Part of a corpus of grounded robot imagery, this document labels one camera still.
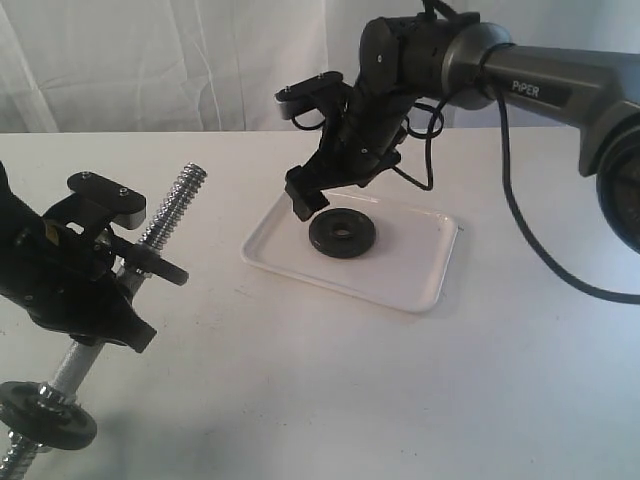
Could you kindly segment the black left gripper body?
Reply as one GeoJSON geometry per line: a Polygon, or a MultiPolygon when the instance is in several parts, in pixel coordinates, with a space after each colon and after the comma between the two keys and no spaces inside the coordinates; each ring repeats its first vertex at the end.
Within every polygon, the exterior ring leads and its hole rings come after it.
{"type": "Polygon", "coordinates": [[[1,295],[39,327],[69,335],[83,305],[124,291],[102,263],[77,264],[81,250],[52,242],[53,231],[21,199],[1,196],[1,295]]]}

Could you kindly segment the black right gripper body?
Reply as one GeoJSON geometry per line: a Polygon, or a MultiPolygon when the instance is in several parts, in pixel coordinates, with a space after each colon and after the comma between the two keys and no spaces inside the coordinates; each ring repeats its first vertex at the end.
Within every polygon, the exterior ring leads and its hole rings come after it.
{"type": "Polygon", "coordinates": [[[303,188],[328,190],[367,186],[379,173],[398,163],[393,157],[401,124],[415,102],[415,95],[393,88],[375,93],[358,79],[346,110],[321,146],[303,166],[303,188]]]}

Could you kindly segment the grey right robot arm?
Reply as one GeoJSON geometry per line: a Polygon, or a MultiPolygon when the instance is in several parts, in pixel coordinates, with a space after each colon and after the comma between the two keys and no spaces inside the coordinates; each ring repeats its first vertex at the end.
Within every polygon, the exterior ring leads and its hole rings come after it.
{"type": "Polygon", "coordinates": [[[327,71],[275,98],[287,120],[310,111],[323,118],[317,151],[285,176],[301,220],[327,207],[327,190],[365,187],[399,163],[404,122],[419,99],[471,111],[501,100],[578,129],[579,173],[595,178],[614,233],[631,248],[639,245],[635,54],[519,46],[475,12],[380,17],[363,30],[353,84],[327,71]]]}

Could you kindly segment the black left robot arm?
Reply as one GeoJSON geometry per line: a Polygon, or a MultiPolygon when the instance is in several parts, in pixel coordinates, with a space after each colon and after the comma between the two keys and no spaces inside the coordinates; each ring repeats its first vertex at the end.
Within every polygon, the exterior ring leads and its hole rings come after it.
{"type": "Polygon", "coordinates": [[[113,270],[116,259],[182,286],[189,275],[112,227],[139,227],[146,199],[93,172],[70,176],[69,196],[38,214],[1,178],[1,295],[39,327],[92,345],[143,352],[156,335],[132,306],[133,292],[113,270]]]}

